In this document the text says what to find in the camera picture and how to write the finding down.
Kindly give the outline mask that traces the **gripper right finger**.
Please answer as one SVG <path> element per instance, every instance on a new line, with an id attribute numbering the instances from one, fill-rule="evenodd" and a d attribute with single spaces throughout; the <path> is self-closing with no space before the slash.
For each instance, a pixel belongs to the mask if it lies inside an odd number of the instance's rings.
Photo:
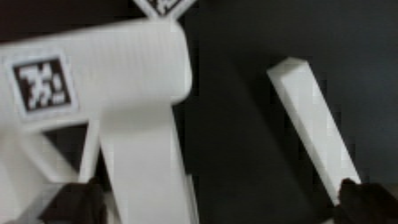
<path id="1" fill-rule="evenodd" d="M 398 224 L 398 198 L 379 183 L 342 181 L 335 224 Z"/>

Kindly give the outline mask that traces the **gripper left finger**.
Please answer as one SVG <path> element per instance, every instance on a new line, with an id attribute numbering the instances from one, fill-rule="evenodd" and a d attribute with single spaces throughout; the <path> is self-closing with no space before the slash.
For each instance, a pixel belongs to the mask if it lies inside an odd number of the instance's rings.
<path id="1" fill-rule="evenodd" d="M 40 220 L 45 224 L 107 224 L 106 194 L 97 179 L 63 186 Z"/>

